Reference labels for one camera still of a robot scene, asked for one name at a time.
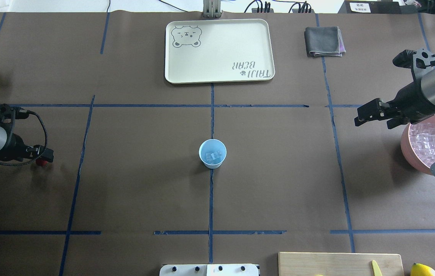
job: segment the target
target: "yellow fruit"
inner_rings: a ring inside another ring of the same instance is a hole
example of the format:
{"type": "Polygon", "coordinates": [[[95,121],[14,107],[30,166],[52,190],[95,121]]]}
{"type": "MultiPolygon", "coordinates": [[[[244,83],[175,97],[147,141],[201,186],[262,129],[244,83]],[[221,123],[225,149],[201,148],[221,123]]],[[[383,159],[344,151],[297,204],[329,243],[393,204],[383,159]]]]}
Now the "yellow fruit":
{"type": "Polygon", "coordinates": [[[435,276],[435,270],[429,266],[415,263],[412,265],[410,276],[435,276]]]}

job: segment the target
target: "wooden cutting board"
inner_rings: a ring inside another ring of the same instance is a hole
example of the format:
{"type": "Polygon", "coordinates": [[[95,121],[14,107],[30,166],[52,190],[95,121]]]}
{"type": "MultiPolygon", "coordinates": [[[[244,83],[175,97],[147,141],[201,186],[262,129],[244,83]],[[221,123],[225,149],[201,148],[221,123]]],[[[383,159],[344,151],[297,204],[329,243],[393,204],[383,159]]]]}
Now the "wooden cutting board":
{"type": "Polygon", "coordinates": [[[382,276],[404,276],[398,254],[279,252],[279,276],[373,276],[375,260],[382,276]]]}

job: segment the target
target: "gray cloth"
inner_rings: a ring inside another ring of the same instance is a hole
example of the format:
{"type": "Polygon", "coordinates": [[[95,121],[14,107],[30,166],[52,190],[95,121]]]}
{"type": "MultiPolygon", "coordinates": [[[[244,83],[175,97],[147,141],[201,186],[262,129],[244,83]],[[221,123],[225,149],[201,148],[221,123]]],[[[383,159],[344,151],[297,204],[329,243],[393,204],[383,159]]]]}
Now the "gray cloth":
{"type": "Polygon", "coordinates": [[[310,56],[342,56],[345,52],[340,29],[333,27],[307,27],[304,31],[306,51],[310,56]]]}

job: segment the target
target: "white tray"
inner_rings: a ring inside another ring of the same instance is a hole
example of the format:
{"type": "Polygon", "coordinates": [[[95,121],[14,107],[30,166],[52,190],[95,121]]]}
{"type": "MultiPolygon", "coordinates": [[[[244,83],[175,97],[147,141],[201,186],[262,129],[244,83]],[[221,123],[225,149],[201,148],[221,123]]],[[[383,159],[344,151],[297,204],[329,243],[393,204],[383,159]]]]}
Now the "white tray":
{"type": "Polygon", "coordinates": [[[166,26],[164,76],[172,84],[267,81],[275,75],[262,19],[174,21],[166,26]]]}

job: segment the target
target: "ice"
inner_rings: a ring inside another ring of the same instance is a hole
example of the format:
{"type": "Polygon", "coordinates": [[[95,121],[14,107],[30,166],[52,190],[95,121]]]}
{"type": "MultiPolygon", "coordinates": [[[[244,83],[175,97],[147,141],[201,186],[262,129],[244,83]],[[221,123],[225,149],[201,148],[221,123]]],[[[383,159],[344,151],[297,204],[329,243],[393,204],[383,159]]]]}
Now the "ice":
{"type": "Polygon", "coordinates": [[[413,151],[427,166],[435,162],[435,124],[421,122],[410,128],[413,151]]]}
{"type": "Polygon", "coordinates": [[[205,162],[207,164],[215,165],[221,162],[222,152],[220,150],[205,153],[205,162]]]}

